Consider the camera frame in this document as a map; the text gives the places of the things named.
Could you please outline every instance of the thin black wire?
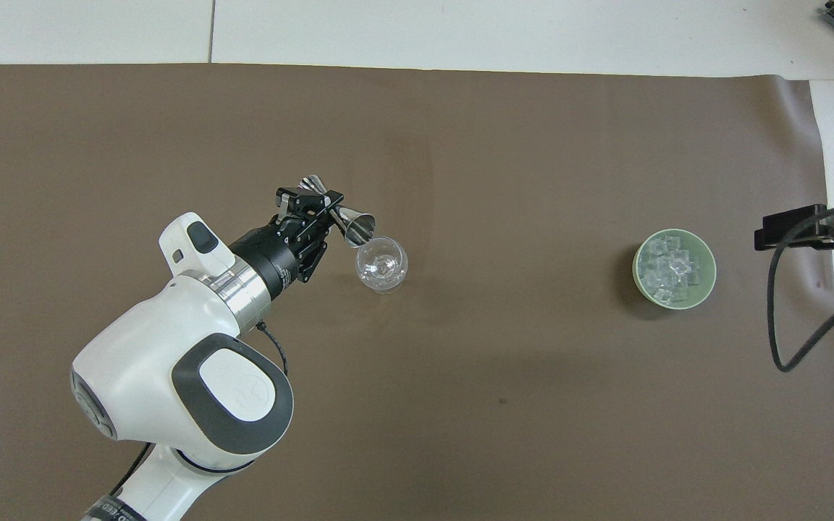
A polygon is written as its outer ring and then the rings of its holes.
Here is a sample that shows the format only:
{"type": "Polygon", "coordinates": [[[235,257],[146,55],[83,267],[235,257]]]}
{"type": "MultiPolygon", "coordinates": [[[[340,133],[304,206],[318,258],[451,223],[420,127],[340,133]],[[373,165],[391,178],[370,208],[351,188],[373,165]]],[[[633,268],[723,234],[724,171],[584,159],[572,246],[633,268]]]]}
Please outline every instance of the thin black wire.
{"type": "Polygon", "coordinates": [[[791,358],[790,362],[787,362],[786,364],[782,363],[780,359],[780,352],[778,352],[778,337],[775,333],[774,324],[774,281],[775,275],[778,272],[778,260],[780,260],[781,254],[788,246],[790,246],[791,242],[797,237],[797,235],[801,234],[801,232],[809,226],[812,226],[818,221],[831,216],[834,216],[834,208],[822,211],[800,221],[797,225],[795,225],[795,227],[792,227],[787,234],[784,234],[784,237],[782,237],[780,242],[778,242],[778,246],[775,247],[774,256],[771,257],[771,266],[768,269],[767,274],[767,333],[768,341],[771,344],[771,358],[774,359],[775,366],[777,366],[778,370],[781,370],[782,373],[791,372],[791,370],[794,369],[794,367],[796,367],[802,359],[804,359],[804,356],[806,356],[806,354],[813,349],[815,344],[822,339],[825,333],[834,327],[834,313],[832,313],[832,316],[830,316],[820,327],[818,327],[817,330],[814,331],[813,334],[811,334],[807,341],[804,342],[804,346],[800,347],[798,352],[791,358]]]}
{"type": "Polygon", "coordinates": [[[275,339],[275,336],[272,333],[269,333],[268,327],[266,327],[265,322],[260,322],[256,324],[256,329],[265,333],[266,336],[269,337],[269,340],[272,340],[272,343],[275,344],[275,349],[279,350],[279,356],[282,357],[282,372],[285,373],[285,376],[288,376],[288,359],[285,358],[285,352],[282,350],[282,344],[279,343],[278,340],[275,339]]]}
{"type": "Polygon", "coordinates": [[[115,488],[113,488],[109,492],[110,496],[115,495],[115,492],[117,492],[125,484],[125,481],[127,481],[128,478],[130,478],[130,475],[133,474],[133,471],[137,470],[137,467],[140,466],[140,462],[142,462],[143,458],[146,457],[146,452],[149,451],[150,447],[153,447],[153,443],[145,443],[143,445],[140,454],[137,454],[137,459],[135,459],[135,461],[133,461],[133,463],[130,464],[130,468],[128,469],[128,471],[125,473],[125,475],[123,475],[122,478],[120,478],[120,481],[118,482],[118,484],[115,485],[115,488]]]}

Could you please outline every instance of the bowl of ice cubes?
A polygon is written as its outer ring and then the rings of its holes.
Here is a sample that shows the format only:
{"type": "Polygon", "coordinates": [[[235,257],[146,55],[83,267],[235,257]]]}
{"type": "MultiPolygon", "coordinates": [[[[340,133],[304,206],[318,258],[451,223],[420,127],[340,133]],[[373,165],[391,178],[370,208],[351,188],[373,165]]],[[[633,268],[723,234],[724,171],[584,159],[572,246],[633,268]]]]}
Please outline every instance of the bowl of ice cubes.
{"type": "Polygon", "coordinates": [[[646,299],[669,310],[688,310],[712,292],[716,261],[697,235],[669,228],[652,234],[636,251],[633,278],[646,299]]]}

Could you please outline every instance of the white floor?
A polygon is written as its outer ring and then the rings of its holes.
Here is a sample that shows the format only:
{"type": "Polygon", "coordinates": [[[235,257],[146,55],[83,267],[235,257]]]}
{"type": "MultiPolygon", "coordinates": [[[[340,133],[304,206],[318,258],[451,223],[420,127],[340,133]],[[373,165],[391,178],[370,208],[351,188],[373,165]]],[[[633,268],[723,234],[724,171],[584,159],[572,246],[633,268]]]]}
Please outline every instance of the white floor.
{"type": "Polygon", "coordinates": [[[815,80],[834,206],[834,30],[818,17],[821,3],[0,0],[0,63],[248,62],[815,80]]]}

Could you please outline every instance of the black button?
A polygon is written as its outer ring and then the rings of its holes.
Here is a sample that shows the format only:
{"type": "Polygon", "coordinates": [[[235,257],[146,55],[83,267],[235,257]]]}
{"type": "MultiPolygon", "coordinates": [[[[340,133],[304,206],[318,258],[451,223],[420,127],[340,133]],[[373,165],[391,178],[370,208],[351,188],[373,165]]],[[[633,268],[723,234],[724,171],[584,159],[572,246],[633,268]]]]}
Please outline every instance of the black button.
{"type": "Polygon", "coordinates": [[[218,246],[218,237],[202,221],[195,221],[188,225],[188,238],[199,253],[208,253],[218,246]]]}

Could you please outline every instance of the bowl rim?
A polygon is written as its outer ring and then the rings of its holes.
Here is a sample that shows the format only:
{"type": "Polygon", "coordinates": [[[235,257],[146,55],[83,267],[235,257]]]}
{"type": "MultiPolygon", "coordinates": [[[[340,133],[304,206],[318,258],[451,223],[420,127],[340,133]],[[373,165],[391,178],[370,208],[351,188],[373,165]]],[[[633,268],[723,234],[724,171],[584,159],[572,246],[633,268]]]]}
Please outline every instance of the bowl rim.
{"type": "Polygon", "coordinates": [[[709,297],[709,294],[712,293],[712,288],[716,287],[716,256],[714,255],[714,253],[712,253],[712,248],[710,248],[709,245],[706,243],[706,241],[704,241],[698,234],[695,234],[695,233],[693,233],[689,230],[685,230],[683,228],[664,228],[664,229],[659,230],[659,231],[657,231],[653,234],[650,234],[648,237],[646,237],[646,239],[644,241],[642,241],[642,244],[640,244],[639,247],[636,248],[636,254],[635,254],[635,256],[633,256],[633,281],[636,283],[636,288],[638,288],[639,293],[642,293],[642,296],[645,297],[652,304],[655,304],[656,306],[661,306],[661,307],[663,307],[665,309],[668,309],[668,310],[675,310],[675,311],[689,310],[691,308],[695,308],[695,307],[701,305],[702,303],[704,303],[704,301],[707,300],[707,298],[709,297]],[[698,300],[696,303],[691,304],[689,306],[680,306],[680,307],[670,306],[668,304],[662,304],[658,300],[652,299],[652,296],[649,296],[649,294],[646,293],[645,288],[642,287],[642,281],[639,280],[639,275],[638,275],[638,273],[639,273],[639,255],[642,254],[642,250],[644,250],[644,248],[646,247],[646,244],[649,244],[649,241],[651,241],[653,237],[656,237],[656,235],[663,234],[665,232],[678,232],[678,233],[681,233],[681,234],[691,235],[692,237],[696,238],[696,240],[700,241],[701,244],[704,245],[706,250],[709,252],[709,257],[712,258],[712,284],[709,285],[709,291],[707,291],[707,293],[700,300],[698,300]]]}

